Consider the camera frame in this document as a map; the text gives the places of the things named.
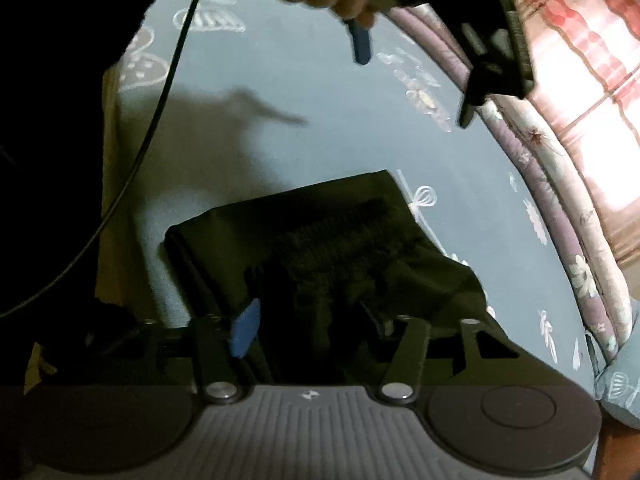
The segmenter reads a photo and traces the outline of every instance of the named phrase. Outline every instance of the metal rivet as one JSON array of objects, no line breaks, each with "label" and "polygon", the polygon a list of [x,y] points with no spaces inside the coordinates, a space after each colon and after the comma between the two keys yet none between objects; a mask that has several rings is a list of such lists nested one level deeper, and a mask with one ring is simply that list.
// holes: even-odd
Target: metal rivet
[{"label": "metal rivet", "polygon": [[205,392],[213,399],[229,399],[238,392],[238,388],[231,383],[219,382],[208,384]]},{"label": "metal rivet", "polygon": [[389,399],[407,399],[414,394],[414,389],[404,383],[389,383],[382,386],[382,394]]}]

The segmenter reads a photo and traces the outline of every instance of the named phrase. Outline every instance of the blue pillow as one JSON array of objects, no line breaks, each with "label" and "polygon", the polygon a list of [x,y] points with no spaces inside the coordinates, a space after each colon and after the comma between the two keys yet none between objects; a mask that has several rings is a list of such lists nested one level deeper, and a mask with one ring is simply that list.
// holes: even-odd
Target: blue pillow
[{"label": "blue pillow", "polygon": [[596,380],[596,398],[613,418],[640,430],[640,316],[638,302],[632,301],[636,322],[631,337]]}]

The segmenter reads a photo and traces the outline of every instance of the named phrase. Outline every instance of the blue tag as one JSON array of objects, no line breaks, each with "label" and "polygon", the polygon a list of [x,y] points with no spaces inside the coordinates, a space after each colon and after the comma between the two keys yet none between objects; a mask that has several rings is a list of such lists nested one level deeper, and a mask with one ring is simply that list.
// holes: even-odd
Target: blue tag
[{"label": "blue tag", "polygon": [[260,327],[260,300],[254,298],[231,324],[229,350],[232,357],[242,359],[249,351]]}]

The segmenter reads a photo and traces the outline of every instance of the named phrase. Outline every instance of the red patterned curtain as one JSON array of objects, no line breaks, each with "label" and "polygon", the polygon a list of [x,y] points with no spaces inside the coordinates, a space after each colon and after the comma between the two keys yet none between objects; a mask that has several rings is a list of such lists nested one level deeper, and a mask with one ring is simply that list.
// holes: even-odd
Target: red patterned curtain
[{"label": "red patterned curtain", "polygon": [[529,97],[574,160],[621,267],[640,260],[640,0],[517,0]]}]

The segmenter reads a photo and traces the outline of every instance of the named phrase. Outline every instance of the gray ribbed surface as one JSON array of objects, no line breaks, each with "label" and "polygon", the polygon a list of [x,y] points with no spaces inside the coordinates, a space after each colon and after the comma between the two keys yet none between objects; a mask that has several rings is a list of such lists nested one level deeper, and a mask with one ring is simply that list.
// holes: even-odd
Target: gray ribbed surface
[{"label": "gray ribbed surface", "polygon": [[[185,440],[155,462],[83,477],[39,466],[28,480],[491,480],[452,459],[404,408],[364,388],[259,386],[235,406],[211,406]],[[579,469],[546,480],[584,480]]]}]

